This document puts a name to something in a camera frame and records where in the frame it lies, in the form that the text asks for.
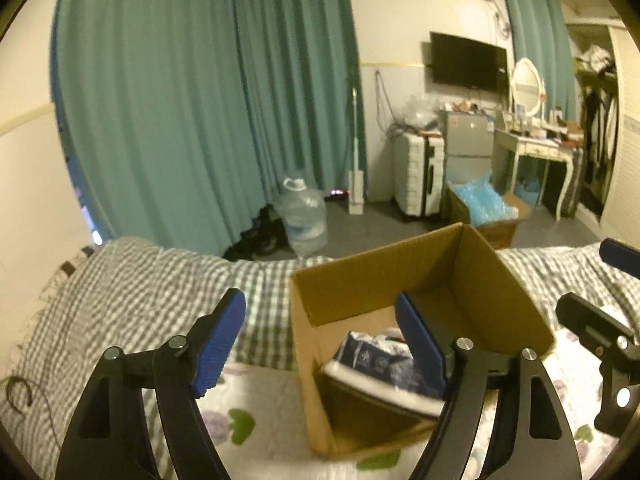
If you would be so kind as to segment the brown cardboard box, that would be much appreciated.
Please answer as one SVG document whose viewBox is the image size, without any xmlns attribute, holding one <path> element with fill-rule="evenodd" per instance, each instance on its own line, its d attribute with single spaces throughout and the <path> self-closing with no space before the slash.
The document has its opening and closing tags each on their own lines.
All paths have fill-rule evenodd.
<svg viewBox="0 0 640 480">
<path fill-rule="evenodd" d="M 395 244 L 295 271 L 290 305 L 295 356 L 311 452 L 346 460 L 427 439 L 434 418 L 402 414 L 333 385 L 322 366 L 350 332 L 397 326 L 401 294 L 416 300 L 428 328 L 465 336 L 483 350 L 544 356 L 548 324 L 499 255 L 458 223 Z"/>
</svg>

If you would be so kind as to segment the cardboard box with blue wrap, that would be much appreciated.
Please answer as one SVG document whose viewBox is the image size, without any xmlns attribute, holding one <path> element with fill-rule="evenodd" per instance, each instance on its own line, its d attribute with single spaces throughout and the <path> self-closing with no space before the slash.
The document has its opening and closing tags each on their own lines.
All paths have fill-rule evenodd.
<svg viewBox="0 0 640 480">
<path fill-rule="evenodd" d="M 492 171 L 463 184 L 449 183 L 450 222 L 476 229 L 494 249 L 506 249 L 532 208 L 513 192 L 500 195 L 491 184 Z"/>
</svg>

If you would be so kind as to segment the white floral quilted blanket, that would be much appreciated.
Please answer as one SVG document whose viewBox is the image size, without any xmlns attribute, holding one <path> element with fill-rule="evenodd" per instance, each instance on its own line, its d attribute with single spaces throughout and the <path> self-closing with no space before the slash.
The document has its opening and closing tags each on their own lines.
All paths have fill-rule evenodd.
<svg viewBox="0 0 640 480">
<path fill-rule="evenodd" d="M 544 367 L 562 402 L 582 468 L 590 478 L 616 445 L 594 426 L 601 407 L 599 360 L 566 328 Z M 295 373 L 230 363 L 221 385 L 198 400 L 209 437 L 233 479 L 405 479 L 419 442 L 362 460 L 322 460 L 310 452 Z"/>
</svg>

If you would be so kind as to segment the grey checked bed sheet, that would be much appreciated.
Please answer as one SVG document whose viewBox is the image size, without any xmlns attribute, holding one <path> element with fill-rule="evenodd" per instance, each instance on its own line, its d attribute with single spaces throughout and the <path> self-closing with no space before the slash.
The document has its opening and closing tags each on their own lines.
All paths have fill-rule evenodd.
<svg viewBox="0 0 640 480">
<path fill-rule="evenodd" d="M 639 280 L 602 262 L 598 244 L 498 251 L 554 331 L 564 292 L 577 292 L 639 336 Z M 126 237 L 70 260 L 35 301 L 15 349 L 16 386 L 1 400 L 1 421 L 41 479 L 54 479 L 58 449 L 103 350 L 157 348 L 209 313 L 229 287 L 245 292 L 247 317 L 230 363 L 296 372 L 288 278 L 294 260 L 237 262 L 163 249 Z"/>
</svg>

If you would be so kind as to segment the white dressing table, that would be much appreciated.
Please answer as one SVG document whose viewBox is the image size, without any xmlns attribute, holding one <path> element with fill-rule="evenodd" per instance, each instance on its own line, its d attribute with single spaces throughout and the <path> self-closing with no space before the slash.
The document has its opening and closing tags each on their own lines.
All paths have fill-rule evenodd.
<svg viewBox="0 0 640 480">
<path fill-rule="evenodd" d="M 491 183 L 498 190 L 506 188 L 510 193 L 515 190 L 518 180 L 520 162 L 525 157 L 544 161 L 544 175 L 540 185 L 538 202 L 541 202 L 546 192 L 549 168 L 552 162 L 559 162 L 565 167 L 565 176 L 556 201 L 554 218 L 556 222 L 562 219 L 562 205 L 576 172 L 574 153 L 576 148 L 559 144 L 553 140 L 537 140 L 527 136 L 518 136 L 504 130 L 497 129 L 494 134 L 494 154 L 492 154 Z"/>
</svg>

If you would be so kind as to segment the white oval vanity mirror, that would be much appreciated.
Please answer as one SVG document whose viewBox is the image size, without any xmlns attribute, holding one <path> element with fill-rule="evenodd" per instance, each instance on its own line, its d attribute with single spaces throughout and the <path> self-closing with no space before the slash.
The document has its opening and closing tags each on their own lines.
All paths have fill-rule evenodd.
<svg viewBox="0 0 640 480">
<path fill-rule="evenodd" d="M 510 76 L 511 110 L 516 116 L 534 118 L 546 99 L 544 80 L 529 58 L 520 58 Z"/>
</svg>

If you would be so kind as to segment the silver mini fridge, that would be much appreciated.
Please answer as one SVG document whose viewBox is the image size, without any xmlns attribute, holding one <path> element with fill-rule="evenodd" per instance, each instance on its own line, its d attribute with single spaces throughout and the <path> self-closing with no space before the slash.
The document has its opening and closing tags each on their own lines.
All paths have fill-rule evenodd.
<svg viewBox="0 0 640 480">
<path fill-rule="evenodd" d="M 494 127 L 480 114 L 439 114 L 445 141 L 445 181 L 465 184 L 485 177 L 491 170 Z"/>
</svg>

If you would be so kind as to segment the white wardrobe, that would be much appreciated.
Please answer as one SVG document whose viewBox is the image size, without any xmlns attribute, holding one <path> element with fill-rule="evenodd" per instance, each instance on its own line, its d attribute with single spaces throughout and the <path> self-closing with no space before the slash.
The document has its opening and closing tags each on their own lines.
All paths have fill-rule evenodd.
<svg viewBox="0 0 640 480">
<path fill-rule="evenodd" d="M 639 47 L 616 18 L 567 23 L 585 128 L 576 217 L 598 237 L 639 245 Z"/>
</svg>

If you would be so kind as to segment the white hard suitcase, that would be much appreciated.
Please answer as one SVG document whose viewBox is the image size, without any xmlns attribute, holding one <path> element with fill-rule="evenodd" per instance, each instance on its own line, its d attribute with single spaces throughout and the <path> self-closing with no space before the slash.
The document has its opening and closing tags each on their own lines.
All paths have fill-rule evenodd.
<svg viewBox="0 0 640 480">
<path fill-rule="evenodd" d="M 408 217 L 440 214 L 445 140 L 439 132 L 404 132 L 393 140 L 394 199 Z"/>
</svg>

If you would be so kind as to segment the small teal curtain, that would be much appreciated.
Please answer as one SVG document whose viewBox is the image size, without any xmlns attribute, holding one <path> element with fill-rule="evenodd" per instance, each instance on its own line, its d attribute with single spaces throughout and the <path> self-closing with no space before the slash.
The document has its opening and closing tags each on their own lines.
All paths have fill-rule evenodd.
<svg viewBox="0 0 640 480">
<path fill-rule="evenodd" d="M 506 0 L 514 55 L 531 60 L 546 86 L 547 108 L 577 115 L 574 64 L 560 0 Z"/>
</svg>

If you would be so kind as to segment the clear plastic bag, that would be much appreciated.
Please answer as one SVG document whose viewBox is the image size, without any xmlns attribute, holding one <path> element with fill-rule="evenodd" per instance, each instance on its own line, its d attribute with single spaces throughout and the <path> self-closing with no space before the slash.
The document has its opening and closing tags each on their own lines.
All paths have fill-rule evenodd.
<svg viewBox="0 0 640 480">
<path fill-rule="evenodd" d="M 437 96 L 428 93 L 412 96 L 404 107 L 404 122 L 418 130 L 429 129 L 432 122 L 438 121 L 439 109 Z"/>
</svg>

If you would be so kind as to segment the white stick vacuum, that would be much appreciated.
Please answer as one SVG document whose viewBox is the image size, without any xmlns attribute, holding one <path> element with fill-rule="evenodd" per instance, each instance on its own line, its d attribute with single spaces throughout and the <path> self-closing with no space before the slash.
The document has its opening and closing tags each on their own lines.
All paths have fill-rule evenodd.
<svg viewBox="0 0 640 480">
<path fill-rule="evenodd" d="M 358 73 L 356 67 L 349 72 L 352 86 L 352 168 L 349 171 L 349 202 L 348 212 L 353 216 L 364 213 L 363 172 L 360 169 L 360 143 L 358 120 Z"/>
</svg>

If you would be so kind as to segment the clear water jug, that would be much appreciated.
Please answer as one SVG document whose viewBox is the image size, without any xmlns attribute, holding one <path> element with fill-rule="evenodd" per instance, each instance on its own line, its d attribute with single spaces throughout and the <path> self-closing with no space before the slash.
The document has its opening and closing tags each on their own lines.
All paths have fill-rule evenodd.
<svg viewBox="0 0 640 480">
<path fill-rule="evenodd" d="M 326 201 L 320 190 L 303 178 L 286 177 L 283 193 L 274 205 L 281 217 L 288 244 L 299 258 L 309 257 L 326 246 Z"/>
</svg>

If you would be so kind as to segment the large teal curtain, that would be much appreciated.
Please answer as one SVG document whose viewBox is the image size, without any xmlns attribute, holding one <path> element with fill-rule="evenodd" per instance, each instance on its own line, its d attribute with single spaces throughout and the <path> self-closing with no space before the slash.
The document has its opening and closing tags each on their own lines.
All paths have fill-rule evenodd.
<svg viewBox="0 0 640 480">
<path fill-rule="evenodd" d="M 282 192 L 352 168 L 350 0 L 58 0 L 52 92 L 98 225 L 221 255 Z"/>
</svg>

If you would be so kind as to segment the black wall television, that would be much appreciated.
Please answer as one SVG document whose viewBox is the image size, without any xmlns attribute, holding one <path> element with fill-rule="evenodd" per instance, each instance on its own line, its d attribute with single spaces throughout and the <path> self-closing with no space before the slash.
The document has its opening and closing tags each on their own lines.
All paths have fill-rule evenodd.
<svg viewBox="0 0 640 480">
<path fill-rule="evenodd" d="M 431 33 L 435 84 L 503 94 L 509 83 L 506 49 L 469 38 Z"/>
</svg>

